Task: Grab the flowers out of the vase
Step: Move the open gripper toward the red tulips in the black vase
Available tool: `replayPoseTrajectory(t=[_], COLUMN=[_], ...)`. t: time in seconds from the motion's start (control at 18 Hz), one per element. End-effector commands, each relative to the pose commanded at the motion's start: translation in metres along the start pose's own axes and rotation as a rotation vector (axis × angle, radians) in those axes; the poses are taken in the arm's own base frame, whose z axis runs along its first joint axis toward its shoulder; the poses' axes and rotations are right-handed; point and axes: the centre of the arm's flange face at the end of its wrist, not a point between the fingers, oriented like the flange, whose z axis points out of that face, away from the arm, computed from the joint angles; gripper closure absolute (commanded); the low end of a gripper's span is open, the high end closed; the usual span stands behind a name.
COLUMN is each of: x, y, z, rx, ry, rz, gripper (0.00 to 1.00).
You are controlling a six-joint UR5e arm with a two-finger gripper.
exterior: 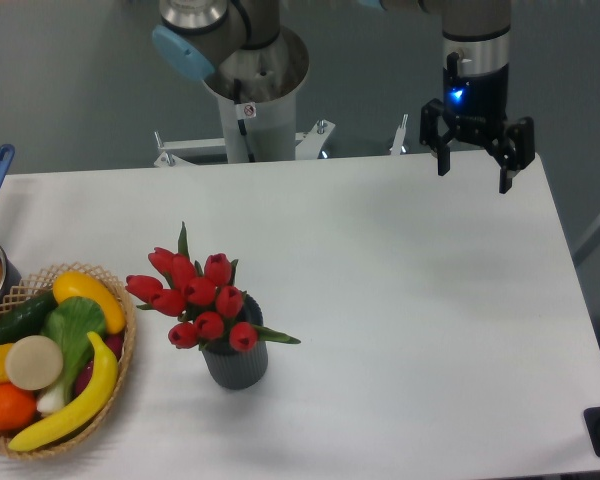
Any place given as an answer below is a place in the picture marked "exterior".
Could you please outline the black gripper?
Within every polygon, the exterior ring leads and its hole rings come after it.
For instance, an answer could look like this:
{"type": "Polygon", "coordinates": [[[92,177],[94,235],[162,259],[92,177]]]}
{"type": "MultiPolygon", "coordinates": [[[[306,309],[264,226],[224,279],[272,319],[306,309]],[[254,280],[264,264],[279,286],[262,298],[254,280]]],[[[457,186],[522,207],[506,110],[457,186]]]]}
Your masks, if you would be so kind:
{"type": "Polygon", "coordinates": [[[513,178],[535,159],[535,124],[526,116],[506,120],[509,65],[466,74],[469,61],[459,51],[446,57],[443,102],[432,99],[421,108],[419,141],[437,159],[437,173],[450,170],[450,141],[485,148],[500,167],[498,189],[506,194],[513,178]]]}

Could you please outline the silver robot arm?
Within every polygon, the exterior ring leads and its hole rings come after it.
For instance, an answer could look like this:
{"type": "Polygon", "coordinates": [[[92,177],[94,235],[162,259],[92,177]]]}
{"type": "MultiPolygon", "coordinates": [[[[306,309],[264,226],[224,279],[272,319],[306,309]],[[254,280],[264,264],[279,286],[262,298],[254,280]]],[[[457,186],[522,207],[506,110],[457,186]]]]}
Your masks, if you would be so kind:
{"type": "MultiPolygon", "coordinates": [[[[511,5],[507,1],[411,1],[442,20],[443,95],[420,114],[419,141],[445,174],[452,142],[475,145],[500,168],[499,189],[535,157],[531,118],[506,115],[511,5]]],[[[152,33],[161,57],[215,96],[232,163],[318,159],[333,125],[296,130],[296,96],[308,51],[280,21],[276,1],[163,1],[152,33]]]]}

